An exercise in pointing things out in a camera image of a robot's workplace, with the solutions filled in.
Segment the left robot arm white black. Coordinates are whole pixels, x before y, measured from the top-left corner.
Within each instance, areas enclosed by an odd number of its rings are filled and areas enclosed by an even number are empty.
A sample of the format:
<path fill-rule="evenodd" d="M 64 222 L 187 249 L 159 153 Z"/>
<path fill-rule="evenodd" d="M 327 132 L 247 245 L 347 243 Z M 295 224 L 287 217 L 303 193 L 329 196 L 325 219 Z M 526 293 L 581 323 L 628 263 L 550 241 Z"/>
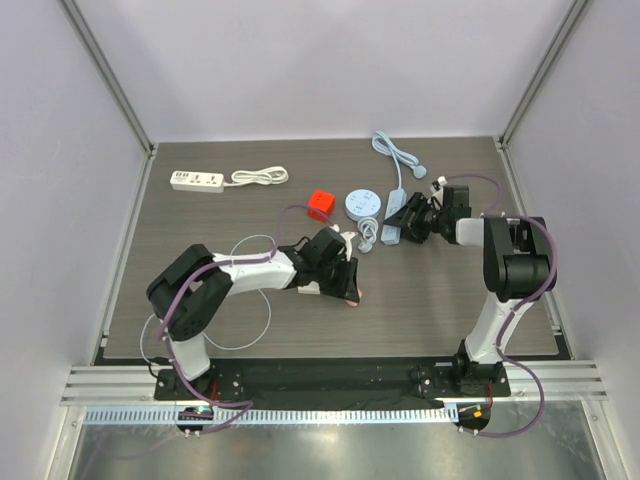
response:
<path fill-rule="evenodd" d="M 152 310 L 161 320 L 161 337 L 180 372 L 179 390 L 193 400 L 210 392 L 211 362 L 204 331 L 230 296 L 295 289 L 359 303 L 354 237 L 353 232 L 330 226 L 311 239 L 265 253 L 221 255 L 202 244 L 188 247 L 146 290 Z"/>

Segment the blue long power strip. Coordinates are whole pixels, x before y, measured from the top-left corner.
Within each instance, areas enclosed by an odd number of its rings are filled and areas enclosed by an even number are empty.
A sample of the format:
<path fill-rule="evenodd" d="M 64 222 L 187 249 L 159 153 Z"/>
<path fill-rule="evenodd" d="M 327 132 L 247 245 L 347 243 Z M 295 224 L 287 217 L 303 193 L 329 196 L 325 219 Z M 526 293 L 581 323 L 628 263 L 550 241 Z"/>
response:
<path fill-rule="evenodd" d="M 406 191 L 402 188 L 392 190 L 388 195 L 384 222 L 380 235 L 380 240 L 384 245 L 397 245 L 400 241 L 401 230 L 393 223 L 393 218 L 405 205 L 406 199 Z"/>

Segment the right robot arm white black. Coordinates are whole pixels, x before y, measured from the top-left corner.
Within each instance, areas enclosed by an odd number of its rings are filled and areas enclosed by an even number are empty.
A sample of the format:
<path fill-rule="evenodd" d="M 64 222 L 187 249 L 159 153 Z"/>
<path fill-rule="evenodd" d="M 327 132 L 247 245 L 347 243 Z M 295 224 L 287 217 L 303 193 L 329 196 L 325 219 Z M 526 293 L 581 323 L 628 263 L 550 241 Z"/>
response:
<path fill-rule="evenodd" d="M 463 185 L 432 186 L 427 197 L 414 193 L 384 224 L 422 244 L 432 234 L 458 246 L 483 251 L 487 297 L 472 332 L 452 359 L 449 376 L 460 394 L 476 394 L 500 381 L 508 343 L 523 314 L 557 280 L 557 247 L 542 217 L 474 218 L 470 192 Z"/>

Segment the red cube socket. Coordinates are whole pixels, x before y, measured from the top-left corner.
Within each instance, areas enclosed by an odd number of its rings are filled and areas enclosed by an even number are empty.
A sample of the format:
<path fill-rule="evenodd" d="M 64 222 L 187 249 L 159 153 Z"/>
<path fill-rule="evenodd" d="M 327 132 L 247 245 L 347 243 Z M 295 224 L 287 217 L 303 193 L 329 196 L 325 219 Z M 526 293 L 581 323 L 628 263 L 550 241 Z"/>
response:
<path fill-rule="evenodd" d="M 307 216 L 327 223 L 335 209 L 336 197 L 326 191 L 316 190 L 307 202 Z"/>

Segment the round blue power socket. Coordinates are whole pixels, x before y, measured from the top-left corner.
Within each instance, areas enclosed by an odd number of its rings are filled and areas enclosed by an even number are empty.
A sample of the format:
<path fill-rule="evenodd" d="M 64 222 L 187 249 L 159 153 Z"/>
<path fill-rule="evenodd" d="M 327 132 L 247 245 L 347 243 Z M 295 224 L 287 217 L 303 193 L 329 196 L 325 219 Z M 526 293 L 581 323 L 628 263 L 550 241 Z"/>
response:
<path fill-rule="evenodd" d="M 369 189 L 356 189 L 345 198 L 344 207 L 348 218 L 359 221 L 363 218 L 378 218 L 382 202 L 378 194 Z"/>

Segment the white charger plug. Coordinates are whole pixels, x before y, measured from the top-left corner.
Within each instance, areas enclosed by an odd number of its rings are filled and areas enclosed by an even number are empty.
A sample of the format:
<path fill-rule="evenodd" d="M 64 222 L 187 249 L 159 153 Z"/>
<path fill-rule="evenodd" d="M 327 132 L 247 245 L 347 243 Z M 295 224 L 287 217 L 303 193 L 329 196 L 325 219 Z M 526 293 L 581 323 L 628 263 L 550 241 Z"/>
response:
<path fill-rule="evenodd" d="M 320 295 L 321 291 L 320 291 L 320 286 L 317 282 L 312 281 L 309 284 L 305 285 L 305 286 L 298 286 L 297 290 L 300 294 L 307 294 L 307 295 Z"/>

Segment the pink charger plug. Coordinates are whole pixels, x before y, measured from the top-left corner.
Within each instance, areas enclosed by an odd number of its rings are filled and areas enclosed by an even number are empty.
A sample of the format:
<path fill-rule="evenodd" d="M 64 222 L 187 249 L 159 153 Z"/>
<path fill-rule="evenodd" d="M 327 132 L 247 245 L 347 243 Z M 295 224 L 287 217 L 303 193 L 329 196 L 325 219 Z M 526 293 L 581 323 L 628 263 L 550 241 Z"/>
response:
<path fill-rule="evenodd" d="M 362 295 L 363 295 L 362 290 L 358 289 L 357 293 L 352 295 L 350 298 L 346 299 L 345 302 L 351 307 L 356 307 L 360 304 Z"/>

